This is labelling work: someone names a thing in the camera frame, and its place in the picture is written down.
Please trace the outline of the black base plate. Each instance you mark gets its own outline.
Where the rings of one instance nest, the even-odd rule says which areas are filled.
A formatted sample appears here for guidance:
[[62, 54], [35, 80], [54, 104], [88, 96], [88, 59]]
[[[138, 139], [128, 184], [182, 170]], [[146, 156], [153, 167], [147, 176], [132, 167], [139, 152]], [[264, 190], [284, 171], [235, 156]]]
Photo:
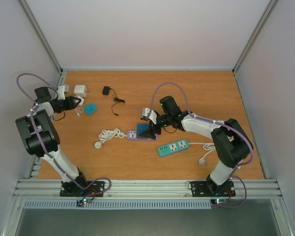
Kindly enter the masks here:
[[191, 192], [193, 197], [235, 197], [235, 187], [232, 181], [222, 185], [210, 185], [206, 181], [192, 181]]
[[104, 181], [96, 181], [92, 184], [88, 189], [81, 189], [73, 182], [61, 183], [60, 193], [61, 197], [86, 197], [88, 195], [93, 196], [97, 193], [97, 196], [102, 197], [103, 193], [101, 191], [104, 190], [105, 182]]

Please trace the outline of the purple power strip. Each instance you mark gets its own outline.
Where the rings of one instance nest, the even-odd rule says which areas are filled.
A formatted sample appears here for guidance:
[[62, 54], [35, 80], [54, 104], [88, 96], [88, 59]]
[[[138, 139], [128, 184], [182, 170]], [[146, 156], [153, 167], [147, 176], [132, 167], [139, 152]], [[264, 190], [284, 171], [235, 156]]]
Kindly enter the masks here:
[[137, 131], [136, 130], [128, 130], [126, 133], [126, 138], [129, 141], [136, 141], [136, 142], [149, 142], [149, 141], [154, 142], [157, 140], [157, 136], [156, 136], [155, 140], [150, 139], [150, 138], [147, 138], [147, 139], [137, 138]]

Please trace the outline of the black power adapter with cable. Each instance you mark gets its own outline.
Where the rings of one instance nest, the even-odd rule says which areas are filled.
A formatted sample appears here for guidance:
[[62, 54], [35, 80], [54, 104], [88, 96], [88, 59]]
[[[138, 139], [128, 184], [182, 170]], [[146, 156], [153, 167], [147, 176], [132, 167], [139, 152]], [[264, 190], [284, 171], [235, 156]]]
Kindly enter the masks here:
[[120, 98], [117, 96], [115, 90], [114, 90], [113, 88], [109, 87], [109, 86], [104, 86], [104, 87], [103, 87], [102, 94], [103, 94], [104, 96], [108, 96], [108, 95], [110, 94], [110, 91], [113, 92], [112, 98], [113, 98], [113, 102], [114, 102], [114, 104], [111, 106], [111, 111], [112, 111], [112, 113], [113, 113], [115, 116], [119, 116], [119, 114], [117, 114], [117, 113], [114, 112], [114, 106], [117, 105], [117, 104], [119, 104], [119, 103], [123, 103], [123, 104], [125, 104], [125, 100], [120, 99]]

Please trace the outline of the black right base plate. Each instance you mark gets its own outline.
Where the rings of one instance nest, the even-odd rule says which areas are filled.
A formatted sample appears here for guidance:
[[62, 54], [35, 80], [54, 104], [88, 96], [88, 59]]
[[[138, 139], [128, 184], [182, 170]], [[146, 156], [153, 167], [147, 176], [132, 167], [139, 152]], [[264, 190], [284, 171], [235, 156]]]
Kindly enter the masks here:
[[210, 185], [206, 181], [192, 181], [191, 192], [193, 197], [235, 197], [235, 187], [232, 181], [222, 185]]

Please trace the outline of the aluminium front rail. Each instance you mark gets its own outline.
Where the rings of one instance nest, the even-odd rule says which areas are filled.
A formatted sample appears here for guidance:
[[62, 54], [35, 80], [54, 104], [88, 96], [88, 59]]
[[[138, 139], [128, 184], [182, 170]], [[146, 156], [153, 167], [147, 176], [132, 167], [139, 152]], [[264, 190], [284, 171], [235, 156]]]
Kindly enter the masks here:
[[[244, 181], [247, 199], [282, 199], [275, 179]], [[58, 179], [20, 179], [13, 198], [59, 199], [61, 182]], [[190, 180], [112, 180], [104, 199], [191, 199]]]

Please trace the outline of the light blue adapter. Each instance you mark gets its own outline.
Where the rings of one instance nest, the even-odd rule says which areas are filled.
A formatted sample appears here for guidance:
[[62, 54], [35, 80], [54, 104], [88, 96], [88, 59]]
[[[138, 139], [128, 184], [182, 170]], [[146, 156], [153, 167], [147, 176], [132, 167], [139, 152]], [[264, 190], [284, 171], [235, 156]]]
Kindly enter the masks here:
[[93, 103], [89, 103], [84, 107], [84, 113], [87, 115], [92, 115], [94, 112], [96, 112], [97, 106]]

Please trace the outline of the blue cube socket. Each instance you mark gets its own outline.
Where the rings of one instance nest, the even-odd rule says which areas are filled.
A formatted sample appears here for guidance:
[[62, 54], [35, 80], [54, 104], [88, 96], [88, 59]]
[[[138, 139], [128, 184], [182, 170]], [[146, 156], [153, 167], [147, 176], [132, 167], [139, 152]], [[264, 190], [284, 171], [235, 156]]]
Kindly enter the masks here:
[[137, 124], [137, 135], [139, 136], [141, 133], [149, 130], [149, 124], [147, 123], [139, 123]]

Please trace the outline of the right controller board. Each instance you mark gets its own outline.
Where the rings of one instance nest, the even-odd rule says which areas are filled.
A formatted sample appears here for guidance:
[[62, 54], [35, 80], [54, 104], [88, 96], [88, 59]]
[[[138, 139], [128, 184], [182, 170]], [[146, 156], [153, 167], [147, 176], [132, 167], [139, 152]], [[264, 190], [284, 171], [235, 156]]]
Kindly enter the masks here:
[[228, 199], [221, 199], [221, 198], [211, 199], [211, 203], [213, 205], [226, 204], [228, 201], [229, 201]]

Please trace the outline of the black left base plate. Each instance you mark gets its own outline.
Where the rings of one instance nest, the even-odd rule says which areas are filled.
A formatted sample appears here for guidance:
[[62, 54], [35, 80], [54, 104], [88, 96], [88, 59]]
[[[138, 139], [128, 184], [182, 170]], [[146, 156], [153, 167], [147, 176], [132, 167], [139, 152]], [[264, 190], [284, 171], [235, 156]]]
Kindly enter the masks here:
[[61, 183], [60, 193], [61, 197], [86, 197], [88, 195], [93, 196], [97, 193], [97, 196], [102, 197], [103, 193], [101, 191], [104, 190], [105, 182], [104, 181], [96, 181], [92, 184], [88, 189], [81, 189], [73, 182]]

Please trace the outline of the left controller board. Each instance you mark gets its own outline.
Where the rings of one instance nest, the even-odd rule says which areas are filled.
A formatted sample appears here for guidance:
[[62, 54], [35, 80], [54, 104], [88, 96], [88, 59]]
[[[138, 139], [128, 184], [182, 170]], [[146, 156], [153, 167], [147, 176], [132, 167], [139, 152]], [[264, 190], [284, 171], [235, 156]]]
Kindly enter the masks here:
[[76, 201], [76, 207], [84, 207], [85, 205], [92, 202], [92, 199], [83, 198], [82, 200]]

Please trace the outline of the controller board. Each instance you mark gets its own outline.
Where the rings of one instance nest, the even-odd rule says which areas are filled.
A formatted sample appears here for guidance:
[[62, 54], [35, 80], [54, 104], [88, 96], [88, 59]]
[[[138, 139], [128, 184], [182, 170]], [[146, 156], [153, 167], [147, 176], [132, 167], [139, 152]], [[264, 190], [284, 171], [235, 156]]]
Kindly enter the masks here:
[[76, 207], [84, 207], [85, 205], [92, 202], [92, 199], [83, 198], [82, 200], [76, 201]]
[[226, 204], [228, 201], [229, 201], [228, 199], [221, 199], [221, 198], [211, 199], [211, 203], [213, 205]]

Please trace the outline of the white tiger print plug adapter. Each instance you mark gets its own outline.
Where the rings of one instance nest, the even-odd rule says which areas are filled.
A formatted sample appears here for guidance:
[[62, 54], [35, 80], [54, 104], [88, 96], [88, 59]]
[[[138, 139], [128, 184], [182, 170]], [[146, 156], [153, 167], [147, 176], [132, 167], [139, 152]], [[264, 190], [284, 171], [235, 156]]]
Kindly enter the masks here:
[[82, 98], [85, 98], [87, 96], [87, 92], [88, 92], [88, 89], [85, 85], [76, 85], [74, 87], [74, 94]]

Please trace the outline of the teal power strip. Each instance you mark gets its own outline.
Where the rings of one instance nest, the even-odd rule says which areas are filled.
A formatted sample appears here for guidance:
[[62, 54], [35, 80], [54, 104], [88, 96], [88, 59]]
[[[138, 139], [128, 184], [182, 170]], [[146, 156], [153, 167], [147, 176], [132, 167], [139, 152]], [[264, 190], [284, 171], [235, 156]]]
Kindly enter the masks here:
[[175, 141], [157, 148], [158, 154], [161, 158], [176, 154], [178, 152], [189, 149], [189, 143], [186, 139]]

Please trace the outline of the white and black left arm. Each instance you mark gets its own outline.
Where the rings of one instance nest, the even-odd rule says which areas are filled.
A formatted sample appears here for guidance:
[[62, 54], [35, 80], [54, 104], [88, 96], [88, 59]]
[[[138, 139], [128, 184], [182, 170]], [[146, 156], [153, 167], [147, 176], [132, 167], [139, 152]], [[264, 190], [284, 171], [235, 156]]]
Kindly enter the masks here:
[[26, 151], [48, 162], [60, 175], [60, 195], [81, 197], [88, 193], [89, 183], [82, 171], [61, 150], [60, 137], [53, 125], [55, 113], [76, 109], [81, 99], [75, 96], [53, 99], [50, 89], [35, 89], [33, 108], [26, 116], [16, 119], [15, 123]]

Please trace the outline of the white charger with cable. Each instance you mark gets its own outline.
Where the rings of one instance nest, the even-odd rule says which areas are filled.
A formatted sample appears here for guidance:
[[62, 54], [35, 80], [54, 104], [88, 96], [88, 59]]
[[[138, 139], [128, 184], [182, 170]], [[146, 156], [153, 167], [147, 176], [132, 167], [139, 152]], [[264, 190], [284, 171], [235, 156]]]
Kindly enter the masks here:
[[77, 116], [80, 116], [84, 111], [84, 108], [82, 107], [82, 105], [84, 103], [84, 99], [80, 96], [76, 96], [76, 97], [81, 100], [81, 101], [79, 101], [78, 106], [75, 108], [75, 112], [76, 112]]

